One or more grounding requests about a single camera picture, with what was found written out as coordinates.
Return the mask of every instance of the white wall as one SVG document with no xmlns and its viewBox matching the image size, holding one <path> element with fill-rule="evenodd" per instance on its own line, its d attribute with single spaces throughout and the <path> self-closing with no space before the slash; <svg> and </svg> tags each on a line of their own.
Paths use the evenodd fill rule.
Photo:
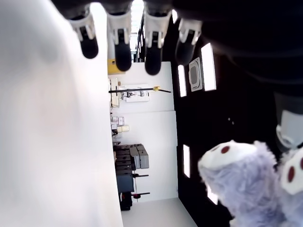
<svg viewBox="0 0 303 227">
<path fill-rule="evenodd" d="M 144 63 L 133 63 L 126 74 L 112 75 L 122 85 L 149 84 L 172 90 L 170 62 L 162 62 L 156 76 L 146 73 Z M 120 108 L 113 108 L 113 116 L 123 116 L 130 131 L 123 132 L 118 139 L 122 144 L 141 143 L 149 154 L 150 168 L 136 173 L 149 177 L 137 178 L 137 193 L 150 192 L 138 202 L 163 200 L 178 197 L 177 177 L 177 126 L 173 93 L 151 92 L 149 102 L 120 102 Z"/>
<path fill-rule="evenodd" d="M 133 63 L 125 74 L 111 75 L 110 78 L 118 78 L 122 85 L 149 84 L 150 87 L 160 86 L 161 89 L 172 92 L 172 78 L 170 62 L 162 62 L 158 75 L 150 76 L 146 73 L 144 62 Z M 142 103 L 120 102 L 120 108 L 113 108 L 113 113 L 146 113 L 159 111 L 174 111 L 173 93 L 150 92 L 151 100 Z"/>
<path fill-rule="evenodd" d="M 107 92 L 106 14 L 86 60 L 48 0 L 0 3 L 0 226 L 122 227 Z"/>
<path fill-rule="evenodd" d="M 122 218 L 124 227 L 197 227 L 178 198 L 136 203 Z"/>
</svg>

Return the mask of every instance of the stuffed animal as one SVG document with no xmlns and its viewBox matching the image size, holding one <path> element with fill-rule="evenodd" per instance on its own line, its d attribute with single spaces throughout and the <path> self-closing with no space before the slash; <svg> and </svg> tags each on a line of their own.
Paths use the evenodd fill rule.
<svg viewBox="0 0 303 227">
<path fill-rule="evenodd" d="M 198 162 L 233 227 L 303 227 L 303 149 L 276 160 L 264 143 L 222 143 Z"/>
</svg>

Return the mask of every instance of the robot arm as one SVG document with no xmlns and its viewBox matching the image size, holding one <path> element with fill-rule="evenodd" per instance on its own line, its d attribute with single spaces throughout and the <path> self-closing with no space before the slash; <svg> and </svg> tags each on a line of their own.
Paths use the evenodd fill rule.
<svg viewBox="0 0 303 227">
<path fill-rule="evenodd" d="M 117 67 L 127 71 L 131 67 L 132 0 L 98 2 L 107 12 Z M 203 32 L 205 39 L 250 75 L 273 87 L 282 87 L 274 89 L 277 142 L 282 151 L 296 148 L 303 143 L 303 76 L 300 74 L 303 19 L 299 10 L 302 3 L 244 2 L 245 6 L 243 1 L 231 4 L 204 0 L 196 5 L 194 0 L 144 0 L 145 69 L 150 75 L 160 71 L 164 38 L 171 11 L 175 9 L 181 18 L 177 62 L 187 65 L 191 61 L 196 42 Z M 98 44 L 89 10 L 91 0 L 53 0 L 53 3 L 77 33 L 83 55 L 89 59 L 96 57 Z"/>
</svg>

